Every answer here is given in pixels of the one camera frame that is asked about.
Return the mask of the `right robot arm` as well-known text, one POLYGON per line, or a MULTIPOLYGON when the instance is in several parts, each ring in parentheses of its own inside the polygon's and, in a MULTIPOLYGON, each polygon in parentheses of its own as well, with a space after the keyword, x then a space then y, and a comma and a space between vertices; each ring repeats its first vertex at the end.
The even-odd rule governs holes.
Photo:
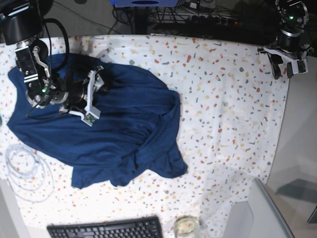
POLYGON ((43 109, 59 104, 59 116, 71 114, 92 126, 101 112, 94 106, 94 94, 105 84, 101 65, 92 66, 82 80, 74 80, 71 66, 64 78, 58 71, 70 57, 70 45, 64 26, 54 18, 44 18, 48 4, 38 0, 2 0, 0 2, 0 28, 4 42, 16 45, 15 62, 24 77, 26 98, 32 109, 43 109), (40 34, 53 23, 61 30, 65 42, 65 57, 56 68, 52 67, 52 44, 46 45, 40 34))

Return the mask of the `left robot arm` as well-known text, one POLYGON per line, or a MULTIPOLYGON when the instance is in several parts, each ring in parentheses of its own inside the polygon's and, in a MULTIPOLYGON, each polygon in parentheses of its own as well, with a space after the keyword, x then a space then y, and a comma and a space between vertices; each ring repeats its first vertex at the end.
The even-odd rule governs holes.
POLYGON ((274 42, 258 49, 261 54, 267 54, 272 75, 275 80, 281 77, 279 65, 287 63, 287 77, 308 72, 309 44, 301 44, 301 35, 305 33, 305 25, 309 21, 309 12, 302 0, 275 1, 277 13, 281 18, 279 33, 274 42))

